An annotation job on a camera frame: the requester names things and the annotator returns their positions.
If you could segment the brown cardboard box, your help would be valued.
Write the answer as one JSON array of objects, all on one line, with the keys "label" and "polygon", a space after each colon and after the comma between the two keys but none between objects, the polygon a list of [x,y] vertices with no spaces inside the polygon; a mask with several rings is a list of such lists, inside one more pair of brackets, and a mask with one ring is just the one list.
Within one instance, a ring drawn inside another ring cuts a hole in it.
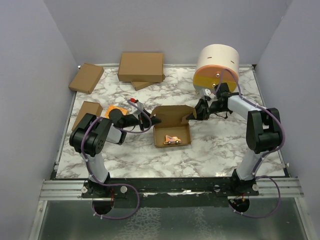
[{"label": "brown cardboard box", "polygon": [[[186,117],[196,113],[194,107],[188,105],[162,105],[157,106],[151,116],[161,119],[161,123],[153,126],[154,146],[157,148],[168,148],[187,146],[192,142],[189,120]],[[178,137],[180,144],[165,145],[165,136]]]}]

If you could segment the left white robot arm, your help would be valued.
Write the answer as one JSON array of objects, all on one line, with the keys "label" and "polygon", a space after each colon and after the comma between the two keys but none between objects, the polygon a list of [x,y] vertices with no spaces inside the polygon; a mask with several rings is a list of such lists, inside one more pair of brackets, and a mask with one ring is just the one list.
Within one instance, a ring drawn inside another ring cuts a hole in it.
[{"label": "left white robot arm", "polygon": [[149,127],[160,123],[159,118],[146,110],[139,111],[138,115],[124,115],[119,109],[113,109],[108,118],[91,113],[83,116],[72,131],[69,144],[83,158],[89,173],[88,180],[94,183],[93,191],[97,196],[106,197],[111,190],[110,173],[102,156],[105,143],[122,145],[127,135],[125,128],[138,126],[146,132]]}]

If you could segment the small orange toy car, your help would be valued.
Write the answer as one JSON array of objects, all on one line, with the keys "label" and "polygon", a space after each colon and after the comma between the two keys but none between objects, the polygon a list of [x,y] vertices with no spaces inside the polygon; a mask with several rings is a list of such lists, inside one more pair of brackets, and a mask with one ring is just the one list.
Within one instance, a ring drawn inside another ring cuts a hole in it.
[{"label": "small orange toy car", "polygon": [[181,144],[182,140],[177,136],[165,136],[165,141],[163,142],[164,145],[171,145],[171,144]]}]

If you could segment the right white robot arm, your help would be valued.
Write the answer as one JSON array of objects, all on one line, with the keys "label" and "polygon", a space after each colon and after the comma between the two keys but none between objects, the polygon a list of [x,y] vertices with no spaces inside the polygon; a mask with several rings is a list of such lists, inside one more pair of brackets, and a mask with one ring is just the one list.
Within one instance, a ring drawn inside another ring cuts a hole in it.
[{"label": "right white robot arm", "polygon": [[246,99],[239,92],[230,92],[226,83],[214,88],[217,100],[211,100],[211,91],[207,88],[199,91],[200,99],[194,107],[196,116],[190,114],[188,120],[205,121],[218,113],[237,113],[246,120],[246,144],[248,150],[230,178],[230,191],[240,196],[256,180],[257,171],[263,159],[278,151],[285,142],[284,128],[281,125],[277,108],[265,108]]}]

